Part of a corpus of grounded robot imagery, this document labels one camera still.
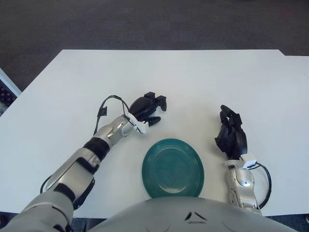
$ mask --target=white bracket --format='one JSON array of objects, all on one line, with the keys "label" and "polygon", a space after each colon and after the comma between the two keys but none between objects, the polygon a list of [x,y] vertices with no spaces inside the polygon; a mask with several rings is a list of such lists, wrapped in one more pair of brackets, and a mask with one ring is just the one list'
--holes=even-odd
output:
[{"label": "white bracket", "polygon": [[142,133],[146,134],[149,129],[148,122],[139,122],[131,113],[126,112],[125,115],[130,119],[130,122],[133,124],[133,129]]}]

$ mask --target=white table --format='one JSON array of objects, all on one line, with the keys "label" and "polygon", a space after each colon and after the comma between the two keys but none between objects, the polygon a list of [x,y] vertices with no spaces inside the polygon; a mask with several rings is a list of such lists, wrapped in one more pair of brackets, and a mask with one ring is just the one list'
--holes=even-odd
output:
[{"label": "white table", "polygon": [[[200,197],[227,202],[226,156],[214,141],[221,104],[240,113],[249,151],[271,173],[263,215],[309,213],[308,64],[308,57],[277,50],[63,50],[0,118],[0,211],[20,212],[44,179],[91,138],[107,96],[131,104],[153,91],[167,96],[161,122],[113,147],[76,217],[108,218],[149,199],[142,161],[165,138],[184,140],[199,154],[205,171]],[[121,104],[109,100],[100,125],[121,113]],[[266,175],[261,169],[254,176],[261,202]]]}]

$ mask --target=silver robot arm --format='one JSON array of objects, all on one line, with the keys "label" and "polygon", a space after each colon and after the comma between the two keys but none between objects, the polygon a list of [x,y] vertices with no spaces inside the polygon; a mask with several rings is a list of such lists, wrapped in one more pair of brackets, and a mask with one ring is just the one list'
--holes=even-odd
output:
[{"label": "silver robot arm", "polygon": [[[115,95],[108,98],[122,101]],[[104,102],[99,109],[98,120],[106,115]],[[31,201],[1,232],[70,232],[73,211],[84,203],[94,186],[93,176],[101,161],[132,130],[146,133],[148,126],[160,121],[160,117],[152,116],[158,106],[166,111],[166,97],[155,98],[151,92],[138,98],[130,109],[126,105],[129,112],[96,131],[82,148],[49,177],[45,192]]]},{"label": "silver robot arm", "polygon": [[232,205],[262,215],[255,194],[254,177],[249,167],[257,162],[252,154],[240,156],[242,160],[228,160],[225,165],[228,170],[225,178],[229,188],[229,200]]}]

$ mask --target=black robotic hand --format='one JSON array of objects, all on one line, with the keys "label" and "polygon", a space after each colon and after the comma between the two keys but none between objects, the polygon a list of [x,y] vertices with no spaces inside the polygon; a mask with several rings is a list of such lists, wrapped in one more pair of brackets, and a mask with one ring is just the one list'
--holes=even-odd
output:
[{"label": "black robotic hand", "polygon": [[238,160],[247,153],[247,138],[242,130],[240,115],[225,105],[221,105],[220,119],[222,122],[218,137],[215,138],[217,146],[227,154],[230,160]]},{"label": "black robotic hand", "polygon": [[166,107],[167,107],[166,97],[159,96],[156,98],[155,93],[153,92],[146,93],[143,97],[136,99],[133,102],[133,104],[130,106],[130,108],[124,102],[124,100],[122,100],[122,98],[116,95],[110,95],[103,101],[103,103],[101,104],[98,110],[96,128],[93,134],[97,133],[98,131],[98,122],[100,120],[100,117],[107,115],[107,106],[104,107],[104,104],[110,98],[115,98],[122,102],[124,116],[125,116],[125,107],[126,107],[128,112],[132,114],[137,119],[137,121],[148,122],[149,126],[152,126],[153,124],[161,120],[161,117],[151,116],[156,111],[157,107],[160,106],[163,111],[166,111]]},{"label": "black robotic hand", "polygon": [[149,92],[136,99],[129,108],[129,113],[131,113],[138,121],[146,121],[149,126],[159,122],[161,117],[151,116],[156,108],[160,106],[163,111],[166,111],[166,97],[159,96],[155,97],[155,93]]}]

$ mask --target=black joint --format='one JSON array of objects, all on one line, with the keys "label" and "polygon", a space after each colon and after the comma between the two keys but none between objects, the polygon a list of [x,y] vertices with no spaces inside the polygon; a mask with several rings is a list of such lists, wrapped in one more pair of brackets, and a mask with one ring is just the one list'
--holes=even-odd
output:
[{"label": "black joint", "polygon": [[63,193],[64,195],[66,195],[70,200],[71,202],[73,202],[75,200],[75,194],[74,192],[66,185],[64,184],[58,184],[56,186],[56,188],[54,189],[54,192],[61,192]]},{"label": "black joint", "polygon": [[158,123],[161,120],[161,117],[148,117],[146,118],[146,122],[148,122],[149,126],[152,126],[156,123]]},{"label": "black joint", "polygon": [[155,93],[149,92],[144,95],[144,97],[149,98],[151,100],[155,99]]},{"label": "black joint", "polygon": [[159,96],[156,98],[159,101],[159,106],[161,107],[161,110],[166,111],[166,97]]},{"label": "black joint", "polygon": [[233,114],[235,114],[234,111],[232,111],[230,108],[228,108],[228,107],[225,106],[225,105],[221,105],[221,110],[222,110],[224,113],[226,113],[226,115],[227,115],[228,117],[231,117]]},{"label": "black joint", "polygon": [[85,145],[84,148],[89,149],[97,155],[102,161],[106,154],[110,151],[110,146],[103,139],[92,137]]},{"label": "black joint", "polygon": [[85,169],[87,169],[91,174],[96,173],[96,171],[99,168],[99,165],[97,164],[95,167],[91,166],[88,161],[86,161],[84,158],[79,157],[76,162],[78,162],[80,165],[82,165]]}]

